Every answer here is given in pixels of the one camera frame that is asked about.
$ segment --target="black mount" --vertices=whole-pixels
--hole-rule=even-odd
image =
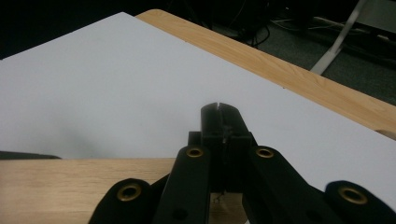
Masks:
[[[243,193],[252,224],[396,223],[395,212],[361,186],[311,187],[278,151],[257,145],[235,107],[206,105],[201,120],[169,175],[153,185],[139,179],[115,184],[90,223],[204,224],[211,192]]]

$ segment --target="table surface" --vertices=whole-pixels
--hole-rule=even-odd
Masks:
[[[372,130],[396,133],[395,106],[163,11],[151,10],[137,18]],[[87,223],[94,207],[114,183],[132,176],[152,183],[171,170],[173,161],[0,161],[0,219],[5,223]],[[226,195],[211,206],[211,223],[246,220],[240,195]]]

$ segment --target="gray carpet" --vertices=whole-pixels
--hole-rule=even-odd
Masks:
[[[270,37],[258,49],[310,70],[330,48],[341,28],[297,31],[287,21],[270,22]],[[261,29],[260,41],[267,36]],[[351,89],[396,105],[396,48],[391,41],[352,31],[341,53],[323,76]]]

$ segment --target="light wood surface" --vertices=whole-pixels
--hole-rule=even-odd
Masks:
[[[160,10],[137,16],[165,32],[373,130],[396,133],[396,107]],[[174,159],[0,161],[0,223],[87,223],[116,182],[166,175]],[[210,223],[244,223],[241,197],[211,203]]]
[[[372,130],[389,137],[396,134],[394,105],[354,91],[159,9],[147,11],[137,18]]]
[[[96,205],[126,178],[150,184],[175,159],[0,161],[0,223],[88,223]],[[245,223],[240,194],[212,200],[210,223]]]

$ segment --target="brass grommet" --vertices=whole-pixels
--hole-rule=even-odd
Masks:
[[[338,189],[338,193],[343,199],[349,201],[350,203],[366,204],[368,201],[364,194],[350,187],[341,187]]]
[[[187,149],[187,155],[192,158],[197,158],[204,155],[204,152],[198,147],[192,147]]]
[[[119,189],[119,192],[117,192],[117,198],[122,202],[129,202],[139,197],[141,193],[142,188],[138,184],[127,184]]]
[[[258,148],[256,154],[265,159],[274,157],[274,152],[268,148]]]

